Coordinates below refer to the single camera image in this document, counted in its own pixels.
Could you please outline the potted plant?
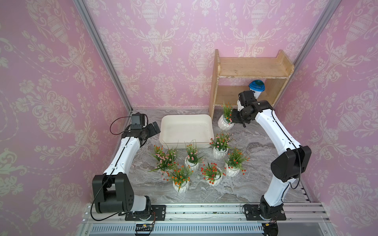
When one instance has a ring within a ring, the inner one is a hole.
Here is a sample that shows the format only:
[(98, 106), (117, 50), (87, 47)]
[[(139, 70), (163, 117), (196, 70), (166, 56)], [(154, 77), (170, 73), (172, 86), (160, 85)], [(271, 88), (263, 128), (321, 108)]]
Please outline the potted plant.
[(227, 104), (223, 104), (222, 108), (223, 108), (223, 114), (218, 120), (218, 126), (223, 131), (229, 131), (234, 126), (234, 123), (231, 118), (233, 107), (231, 104), (227, 103)]

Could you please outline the orange flower pot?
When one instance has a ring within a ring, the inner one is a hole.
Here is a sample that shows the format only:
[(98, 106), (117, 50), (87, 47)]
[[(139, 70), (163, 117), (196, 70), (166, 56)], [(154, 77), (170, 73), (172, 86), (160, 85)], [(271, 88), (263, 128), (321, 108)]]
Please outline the orange flower pot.
[(234, 148), (225, 160), (224, 174), (227, 177), (236, 177), (239, 173), (245, 175), (246, 169), (243, 164), (246, 161), (250, 161), (250, 158), (245, 156), (241, 150)]
[(185, 193), (190, 186), (191, 175), (193, 169), (190, 166), (175, 163), (170, 170), (167, 171), (167, 180), (172, 182), (175, 191)]

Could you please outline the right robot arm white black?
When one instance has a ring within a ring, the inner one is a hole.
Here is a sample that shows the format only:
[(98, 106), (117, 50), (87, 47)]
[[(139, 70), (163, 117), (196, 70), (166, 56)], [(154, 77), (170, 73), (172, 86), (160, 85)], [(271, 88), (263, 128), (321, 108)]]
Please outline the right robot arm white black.
[(246, 127), (251, 121), (256, 121), (265, 130), (278, 153), (271, 163), (271, 183), (259, 205), (260, 215), (270, 219), (283, 211), (283, 200), (289, 189), (298, 188), (312, 151), (290, 135), (267, 101), (238, 101), (237, 106), (237, 109), (232, 110), (233, 122)]

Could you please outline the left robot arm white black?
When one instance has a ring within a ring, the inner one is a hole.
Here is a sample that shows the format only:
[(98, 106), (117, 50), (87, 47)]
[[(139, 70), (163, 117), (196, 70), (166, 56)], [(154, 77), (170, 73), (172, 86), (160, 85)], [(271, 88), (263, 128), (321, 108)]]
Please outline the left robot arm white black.
[(141, 145), (157, 134), (160, 128), (156, 122), (146, 127), (122, 133), (121, 144), (109, 167), (92, 181), (94, 201), (97, 213), (136, 212), (148, 214), (152, 211), (148, 196), (135, 195), (129, 180), (132, 162)]

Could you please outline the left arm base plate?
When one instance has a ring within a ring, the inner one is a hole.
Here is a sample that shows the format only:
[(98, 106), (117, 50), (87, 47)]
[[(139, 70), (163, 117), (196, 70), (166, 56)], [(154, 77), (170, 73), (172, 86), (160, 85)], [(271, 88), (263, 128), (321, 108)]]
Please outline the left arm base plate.
[(144, 211), (130, 212), (125, 215), (126, 221), (164, 221), (166, 205), (151, 205)]

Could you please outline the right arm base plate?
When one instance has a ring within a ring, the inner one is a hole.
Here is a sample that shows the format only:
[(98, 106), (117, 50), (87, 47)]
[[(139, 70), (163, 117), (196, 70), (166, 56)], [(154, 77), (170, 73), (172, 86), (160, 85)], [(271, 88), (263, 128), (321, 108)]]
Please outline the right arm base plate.
[(283, 204), (279, 206), (269, 206), (266, 204), (252, 205), (244, 204), (242, 213), (246, 216), (247, 221), (285, 221), (286, 215), (283, 210)]

